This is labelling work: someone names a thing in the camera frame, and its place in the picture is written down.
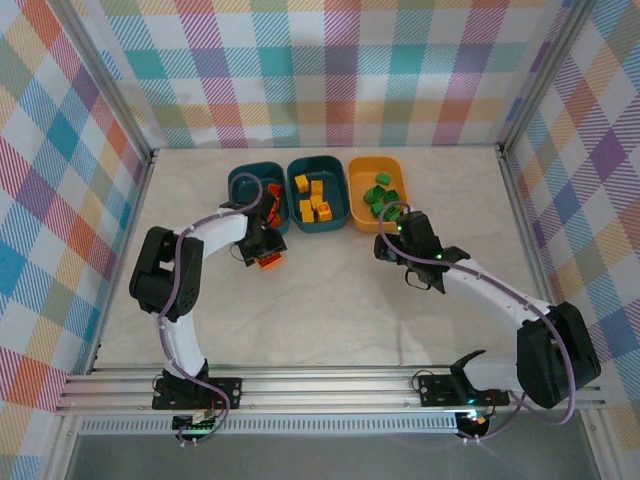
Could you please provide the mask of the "teal plastic container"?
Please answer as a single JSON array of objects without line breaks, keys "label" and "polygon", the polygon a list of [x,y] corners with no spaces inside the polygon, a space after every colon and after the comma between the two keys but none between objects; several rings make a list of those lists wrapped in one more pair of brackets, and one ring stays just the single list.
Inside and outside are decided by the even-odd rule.
[{"label": "teal plastic container", "polygon": [[[327,201],[332,219],[326,222],[305,223],[299,202],[308,199],[309,193],[300,193],[295,178],[305,175],[307,180],[323,182],[323,200]],[[290,194],[292,220],[305,233],[315,234],[341,229],[349,219],[351,210],[346,174],[342,162],[331,155],[302,157],[289,164],[286,170],[286,186]]]},{"label": "teal plastic container", "polygon": [[291,209],[289,204],[289,190],[286,184],[286,177],[283,167],[271,161],[243,164],[234,168],[228,174],[228,193],[229,199],[235,203],[250,203],[258,193],[258,185],[255,180],[242,176],[238,180],[234,178],[240,174],[248,173],[257,177],[265,190],[268,191],[269,183],[281,184],[284,186],[284,195],[280,203],[279,214],[282,224],[277,228],[281,234],[286,234],[289,230],[291,220]]}]

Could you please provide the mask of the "aluminum frame post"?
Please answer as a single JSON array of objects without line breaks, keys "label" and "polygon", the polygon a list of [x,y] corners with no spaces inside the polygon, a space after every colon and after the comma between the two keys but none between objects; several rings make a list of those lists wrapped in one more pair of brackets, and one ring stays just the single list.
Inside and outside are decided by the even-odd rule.
[{"label": "aluminum frame post", "polygon": [[64,30],[69,35],[72,44],[84,60],[86,68],[95,81],[97,88],[105,96],[107,103],[113,110],[114,115],[119,120],[124,132],[134,145],[134,148],[141,155],[146,165],[152,164],[154,160],[154,150],[144,138],[141,129],[126,104],[121,90],[109,73],[99,50],[95,47],[80,16],[74,9],[71,0],[48,1]]},{"label": "aluminum frame post", "polygon": [[597,1],[560,0],[558,13],[536,51],[531,69],[525,75],[497,137],[496,150],[501,158],[507,159],[524,135]]}]

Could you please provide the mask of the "yellow plastic container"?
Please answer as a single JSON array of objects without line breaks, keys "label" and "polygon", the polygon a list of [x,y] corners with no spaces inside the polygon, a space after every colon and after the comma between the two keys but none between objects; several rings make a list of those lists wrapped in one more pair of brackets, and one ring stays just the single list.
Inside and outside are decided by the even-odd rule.
[{"label": "yellow plastic container", "polygon": [[396,159],[388,156],[361,156],[352,159],[347,166],[348,191],[353,222],[361,232],[379,232],[378,219],[364,200],[366,192],[378,185],[376,177],[379,174],[390,177],[389,184],[381,186],[387,190],[395,190],[400,201],[409,202],[404,172]]}]

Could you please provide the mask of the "wide aluminum frame rail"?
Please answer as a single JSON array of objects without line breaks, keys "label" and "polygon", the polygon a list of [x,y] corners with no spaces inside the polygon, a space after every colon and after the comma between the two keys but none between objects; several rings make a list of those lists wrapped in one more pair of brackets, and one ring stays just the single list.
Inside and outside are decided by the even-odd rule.
[{"label": "wide aluminum frame rail", "polygon": [[[238,414],[360,414],[427,410],[464,412],[505,410],[507,406],[422,407],[416,378],[447,375],[446,368],[418,366],[227,367],[210,378],[242,380]],[[196,415],[206,410],[153,410],[157,367],[99,368],[70,377],[56,407],[59,414]]]}]

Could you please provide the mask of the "small circuit board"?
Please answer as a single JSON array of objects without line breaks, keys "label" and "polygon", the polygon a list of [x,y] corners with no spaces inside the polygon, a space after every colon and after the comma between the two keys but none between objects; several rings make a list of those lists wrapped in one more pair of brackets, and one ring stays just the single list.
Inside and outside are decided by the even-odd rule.
[{"label": "small circuit board", "polygon": [[207,433],[214,429],[217,424],[218,417],[216,415],[175,415],[171,420],[171,429],[173,431],[183,432],[199,432]]},{"label": "small circuit board", "polygon": [[491,415],[476,411],[458,412],[456,424],[459,431],[473,434],[476,431],[486,431],[490,423]]}]

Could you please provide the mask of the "aluminum side rail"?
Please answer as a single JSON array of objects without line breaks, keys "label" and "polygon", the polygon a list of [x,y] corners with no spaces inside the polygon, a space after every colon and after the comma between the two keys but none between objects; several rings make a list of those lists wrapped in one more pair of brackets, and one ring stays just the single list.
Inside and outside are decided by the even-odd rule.
[{"label": "aluminum side rail", "polygon": [[82,367],[80,369],[80,373],[82,375],[89,375],[94,370],[94,364],[98,358],[99,350],[101,349],[101,346],[102,346],[104,333],[108,325],[110,310],[112,309],[112,306],[115,302],[118,285],[121,281],[121,278],[125,269],[128,252],[136,231],[137,222],[138,222],[142,207],[144,205],[145,197],[149,189],[149,185],[152,179],[152,175],[154,172],[155,164],[156,164],[159,153],[160,153],[160,150],[158,148],[152,149],[143,163],[140,184],[137,190],[135,191],[135,195],[132,200],[130,215],[126,223],[126,228],[124,230],[124,234],[122,237],[121,249],[120,249],[119,255],[116,258],[116,263],[113,270],[113,276],[112,276],[112,279],[109,281],[105,303],[103,305],[103,308],[101,309],[98,320],[92,331],[91,343],[87,350],[87,356],[84,362],[82,363]]},{"label": "aluminum side rail", "polygon": [[527,223],[524,203],[518,193],[510,166],[500,145],[495,146],[495,153],[535,291],[535,295],[525,304],[525,307],[533,315],[533,319],[526,321],[525,333],[521,335],[523,341],[517,343],[518,348],[524,347],[524,353],[518,353],[518,356],[534,358],[534,353],[540,353],[540,359],[544,363],[549,361],[549,365],[554,364],[551,371],[565,372],[566,364],[562,356],[564,344],[555,326],[548,318],[549,306],[552,305],[549,303],[551,294],[544,277],[538,251],[534,245],[533,232]]}]

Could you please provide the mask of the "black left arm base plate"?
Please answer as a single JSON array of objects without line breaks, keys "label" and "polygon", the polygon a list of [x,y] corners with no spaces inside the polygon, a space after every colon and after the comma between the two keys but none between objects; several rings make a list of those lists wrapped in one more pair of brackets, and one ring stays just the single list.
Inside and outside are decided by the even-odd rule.
[{"label": "black left arm base plate", "polygon": [[[209,378],[210,385],[222,391],[230,401],[230,409],[240,407],[242,380],[233,377]],[[153,410],[204,410],[225,408],[225,401],[219,393],[205,388],[191,380],[173,376],[158,377],[152,383]]]}]

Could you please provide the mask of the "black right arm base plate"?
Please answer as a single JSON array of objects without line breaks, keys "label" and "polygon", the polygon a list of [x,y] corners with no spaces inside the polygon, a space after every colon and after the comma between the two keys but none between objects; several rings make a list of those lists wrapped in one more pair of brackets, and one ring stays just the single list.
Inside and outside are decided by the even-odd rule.
[{"label": "black right arm base plate", "polygon": [[420,375],[416,378],[422,407],[507,406],[509,394],[501,390],[477,390],[462,377]]}]

